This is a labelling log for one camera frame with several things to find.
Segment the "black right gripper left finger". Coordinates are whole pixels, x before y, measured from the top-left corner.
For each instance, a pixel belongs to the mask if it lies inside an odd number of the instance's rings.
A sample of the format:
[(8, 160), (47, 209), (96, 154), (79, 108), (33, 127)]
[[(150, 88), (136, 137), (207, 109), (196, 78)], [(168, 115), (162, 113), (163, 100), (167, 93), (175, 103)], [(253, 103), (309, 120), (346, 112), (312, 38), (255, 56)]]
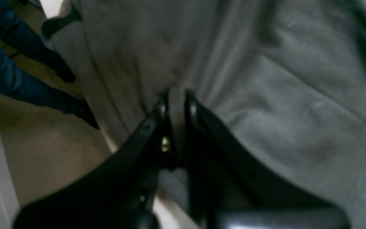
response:
[(75, 183), (23, 207), (14, 229), (159, 229), (152, 212), (169, 133), (161, 99), (118, 151)]

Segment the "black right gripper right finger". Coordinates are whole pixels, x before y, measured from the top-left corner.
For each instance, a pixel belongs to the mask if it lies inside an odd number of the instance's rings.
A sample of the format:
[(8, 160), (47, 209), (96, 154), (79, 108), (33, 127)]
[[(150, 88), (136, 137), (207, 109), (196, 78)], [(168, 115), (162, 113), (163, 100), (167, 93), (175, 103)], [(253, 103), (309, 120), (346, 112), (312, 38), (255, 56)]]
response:
[(186, 91), (189, 215), (205, 229), (350, 229), (341, 207), (256, 159)]

